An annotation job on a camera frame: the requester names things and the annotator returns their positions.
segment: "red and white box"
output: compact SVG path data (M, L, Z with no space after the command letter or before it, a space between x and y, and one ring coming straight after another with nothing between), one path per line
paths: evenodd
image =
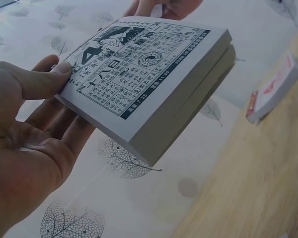
M288 53L274 77L252 93L246 112L248 121L255 123L274 109L297 80L298 62L291 53Z

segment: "left hand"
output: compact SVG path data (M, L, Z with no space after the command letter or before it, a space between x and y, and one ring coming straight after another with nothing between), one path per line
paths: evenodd
M0 237L66 180L95 129L54 98L72 72L58 62L46 57L33 71L0 62ZM24 100L38 99L26 122L15 120Z
M192 13L202 0L134 0L124 16L150 16L157 4L163 4L162 18L181 20Z

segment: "calendar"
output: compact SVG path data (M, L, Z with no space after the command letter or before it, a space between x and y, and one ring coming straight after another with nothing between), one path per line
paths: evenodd
M116 22L66 61L68 85L127 119L210 33L163 22Z

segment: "wooden table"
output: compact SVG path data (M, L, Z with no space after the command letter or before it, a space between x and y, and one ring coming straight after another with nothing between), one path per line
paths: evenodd
M245 111L173 238L298 238L298 82L259 126Z

